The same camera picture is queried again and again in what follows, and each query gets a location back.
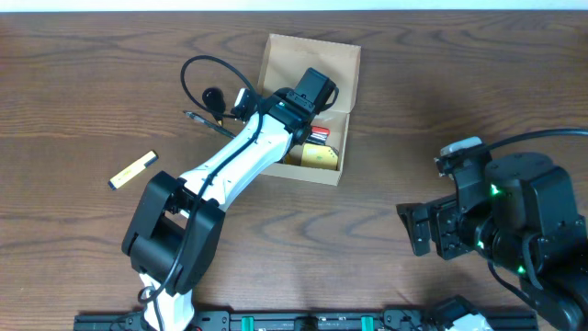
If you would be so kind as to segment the red black stapler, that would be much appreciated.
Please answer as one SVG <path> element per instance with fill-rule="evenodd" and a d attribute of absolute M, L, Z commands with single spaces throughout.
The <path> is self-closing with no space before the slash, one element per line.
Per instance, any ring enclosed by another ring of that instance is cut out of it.
<path fill-rule="evenodd" d="M 330 130 L 324 127 L 312 126 L 311 133 L 306 139 L 306 143 L 317 145 L 326 145 L 327 139 L 330 135 Z"/>

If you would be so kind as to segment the brown cardboard box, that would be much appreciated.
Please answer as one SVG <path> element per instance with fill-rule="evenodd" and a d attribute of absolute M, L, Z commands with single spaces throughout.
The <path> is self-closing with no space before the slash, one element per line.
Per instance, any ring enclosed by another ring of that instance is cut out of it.
<path fill-rule="evenodd" d="M 330 131 L 326 144 L 338 152 L 335 170 L 305 167 L 303 148 L 291 149 L 290 163 L 274 163 L 263 173 L 301 181 L 336 186 L 343 173 L 350 112 L 356 104 L 361 48 L 356 45 L 271 34 L 257 82 L 257 91 L 267 97 L 280 87 L 294 87 L 308 68 L 329 77 L 339 88 L 334 105 L 321 112 L 312 124 Z"/>

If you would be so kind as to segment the yellow sticky notepad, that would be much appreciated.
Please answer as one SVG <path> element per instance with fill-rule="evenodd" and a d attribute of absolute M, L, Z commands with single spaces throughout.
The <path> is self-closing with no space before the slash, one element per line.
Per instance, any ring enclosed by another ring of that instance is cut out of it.
<path fill-rule="evenodd" d="M 329 145 L 306 143 L 303 145 L 300 165 L 304 167 L 337 170 L 338 151 Z"/>

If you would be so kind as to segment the black correction tape dispenser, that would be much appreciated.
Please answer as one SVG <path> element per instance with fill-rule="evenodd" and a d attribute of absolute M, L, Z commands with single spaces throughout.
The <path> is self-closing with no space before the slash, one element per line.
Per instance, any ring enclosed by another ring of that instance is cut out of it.
<path fill-rule="evenodd" d="M 215 121 L 223 126 L 226 103 L 222 91 L 215 86 L 209 87 L 202 93 L 202 100 Z"/>

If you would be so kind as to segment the yellow highlighter marker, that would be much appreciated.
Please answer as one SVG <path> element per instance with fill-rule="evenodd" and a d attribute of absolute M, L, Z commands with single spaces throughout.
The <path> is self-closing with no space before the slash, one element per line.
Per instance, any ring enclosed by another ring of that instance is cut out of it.
<path fill-rule="evenodd" d="M 142 157 L 125 167 L 108 181 L 108 186 L 112 190 L 120 189 L 131 179 L 139 175 L 143 170 L 159 159 L 159 155 L 155 151 L 149 151 Z"/>

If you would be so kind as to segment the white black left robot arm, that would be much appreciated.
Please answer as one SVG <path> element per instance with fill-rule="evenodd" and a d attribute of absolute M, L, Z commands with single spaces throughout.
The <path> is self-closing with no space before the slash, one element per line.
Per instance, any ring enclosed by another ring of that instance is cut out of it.
<path fill-rule="evenodd" d="M 244 88 L 235 112 L 245 127 L 204 164 L 173 177 L 162 171 L 145 187 L 121 250 L 143 287 L 151 330 L 184 330 L 195 315 L 191 295 L 217 250 L 226 211 L 266 168 L 311 133 L 337 91 L 284 87 L 268 98 Z"/>

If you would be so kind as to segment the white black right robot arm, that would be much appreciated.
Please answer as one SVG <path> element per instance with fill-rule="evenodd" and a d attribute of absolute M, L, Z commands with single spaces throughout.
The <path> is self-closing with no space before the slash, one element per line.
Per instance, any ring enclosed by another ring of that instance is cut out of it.
<path fill-rule="evenodd" d="M 475 251 L 503 286 L 559 330 L 587 327 L 587 229 L 571 178 L 544 154 L 469 156 L 447 168 L 454 194 L 397 205 L 413 253 L 444 260 Z"/>

